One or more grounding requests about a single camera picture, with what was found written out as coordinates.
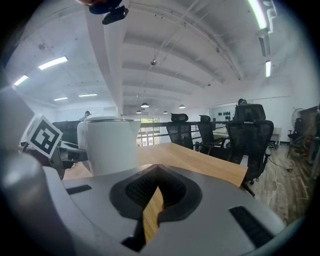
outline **pendant light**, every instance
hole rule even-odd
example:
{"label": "pendant light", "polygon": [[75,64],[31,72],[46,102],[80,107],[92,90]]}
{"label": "pendant light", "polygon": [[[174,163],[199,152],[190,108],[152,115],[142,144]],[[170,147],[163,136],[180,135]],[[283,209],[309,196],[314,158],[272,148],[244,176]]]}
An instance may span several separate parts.
{"label": "pendant light", "polygon": [[141,104],[141,108],[149,108],[149,107],[150,107],[149,104],[146,102]]}

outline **black rubber pad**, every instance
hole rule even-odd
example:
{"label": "black rubber pad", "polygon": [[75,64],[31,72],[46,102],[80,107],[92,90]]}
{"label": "black rubber pad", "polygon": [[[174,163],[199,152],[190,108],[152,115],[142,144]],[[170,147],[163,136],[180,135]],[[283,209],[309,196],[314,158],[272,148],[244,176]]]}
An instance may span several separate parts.
{"label": "black rubber pad", "polygon": [[82,186],[70,187],[66,189],[69,195],[77,194],[87,190],[92,190],[92,187],[90,187],[89,185],[82,185]]}
{"label": "black rubber pad", "polygon": [[229,211],[257,248],[273,238],[273,235],[243,206],[231,208]]}

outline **window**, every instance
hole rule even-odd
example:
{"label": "window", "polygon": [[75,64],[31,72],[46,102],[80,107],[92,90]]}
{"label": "window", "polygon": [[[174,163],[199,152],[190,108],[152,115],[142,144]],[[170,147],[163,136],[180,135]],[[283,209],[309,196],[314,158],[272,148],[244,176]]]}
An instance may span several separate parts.
{"label": "window", "polygon": [[[134,120],[141,121],[142,124],[160,123],[160,118],[141,118],[141,119],[134,119]],[[160,135],[160,127],[142,127],[139,129],[139,133],[136,138],[136,144],[138,147],[160,144],[161,137],[159,135]]]}

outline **office chair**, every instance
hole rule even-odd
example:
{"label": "office chair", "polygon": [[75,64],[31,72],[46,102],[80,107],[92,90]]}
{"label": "office chair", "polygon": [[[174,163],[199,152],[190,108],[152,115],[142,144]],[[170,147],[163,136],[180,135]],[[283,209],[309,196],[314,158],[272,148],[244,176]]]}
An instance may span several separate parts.
{"label": "office chair", "polygon": [[253,184],[253,179],[258,181],[259,176],[265,169],[270,156],[270,151],[266,151],[266,149],[274,131],[274,123],[268,120],[233,120],[226,127],[231,144],[229,161],[241,164],[245,160],[244,156],[248,156],[248,170],[241,185],[252,196],[255,196],[246,182],[251,181],[251,184]]}
{"label": "office chair", "polygon": [[302,118],[295,119],[294,131],[293,133],[290,132],[290,134],[288,134],[288,137],[291,139],[291,141],[289,143],[288,154],[286,155],[287,158],[290,155],[292,148],[300,151],[300,153],[303,152],[303,140],[306,137],[306,135],[304,134],[304,127],[305,122]]}
{"label": "office chair", "polygon": [[266,120],[264,107],[261,104],[236,106],[233,120]]}
{"label": "office chair", "polygon": [[186,122],[188,119],[186,114],[171,113],[172,122],[166,124],[166,130],[171,142],[193,150],[194,144],[191,136],[191,124]]}
{"label": "office chair", "polygon": [[212,157],[226,160],[230,154],[229,150],[223,148],[228,137],[215,139],[210,116],[200,115],[200,122],[197,126],[201,135],[202,143],[200,152]]}

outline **wooden table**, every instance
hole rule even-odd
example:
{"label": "wooden table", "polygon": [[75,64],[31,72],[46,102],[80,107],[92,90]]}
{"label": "wooden table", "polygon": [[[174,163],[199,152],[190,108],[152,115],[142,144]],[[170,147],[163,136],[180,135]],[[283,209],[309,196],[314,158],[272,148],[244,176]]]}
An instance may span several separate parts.
{"label": "wooden table", "polygon": [[[171,142],[138,147],[137,152],[140,166],[147,164],[164,164],[180,167],[196,173],[226,180],[237,187],[240,187],[247,172],[247,167],[208,156]],[[82,164],[80,166],[78,170],[76,170],[77,167],[67,170],[64,179],[92,176]],[[157,217],[159,212],[163,210],[162,207],[162,194],[159,188],[157,188],[149,204],[143,211],[143,226],[147,241],[149,241],[158,230]]]}
{"label": "wooden table", "polygon": [[228,130],[224,129],[224,128],[218,128],[213,130],[213,135],[219,135],[219,136],[224,136],[224,137],[228,137]]}

